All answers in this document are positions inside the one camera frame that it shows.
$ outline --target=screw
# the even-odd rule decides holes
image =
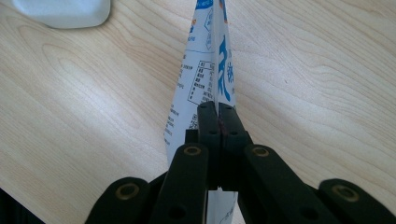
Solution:
[[[201,154],[201,149],[198,147],[186,147],[184,148],[184,154],[189,156],[196,156]]]
[[[118,199],[126,201],[132,199],[139,193],[139,186],[135,183],[127,183],[119,186],[116,190],[116,196]]]
[[[355,203],[359,200],[359,194],[354,189],[344,185],[335,185],[332,187],[332,192],[347,202]]]
[[[268,155],[270,155],[270,152],[263,147],[254,147],[252,149],[252,152],[259,157],[267,157]]]

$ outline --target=wood grain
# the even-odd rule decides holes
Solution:
[[[113,181],[164,172],[194,5],[113,1],[102,26],[54,30],[0,0],[0,188],[47,223],[82,223]],[[396,213],[396,3],[227,10],[237,111],[253,140],[304,182],[344,178]]]

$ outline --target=black plastic part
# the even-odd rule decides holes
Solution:
[[[205,223],[207,148],[181,146],[163,181],[149,223]]]
[[[247,146],[243,164],[238,201],[251,223],[339,223],[271,148]]]
[[[318,196],[343,223],[396,223],[396,217],[384,205],[348,181],[325,180]]]
[[[125,177],[114,182],[96,202],[86,223],[144,223],[149,189],[149,184],[139,178]]]
[[[219,185],[219,160],[221,149],[221,132],[215,104],[206,102],[198,105],[198,143],[209,150],[209,189],[217,189]]]
[[[252,144],[236,110],[229,105],[219,104],[219,126],[222,146],[220,151],[220,184],[223,190],[238,191],[241,176],[241,159],[245,146]]]

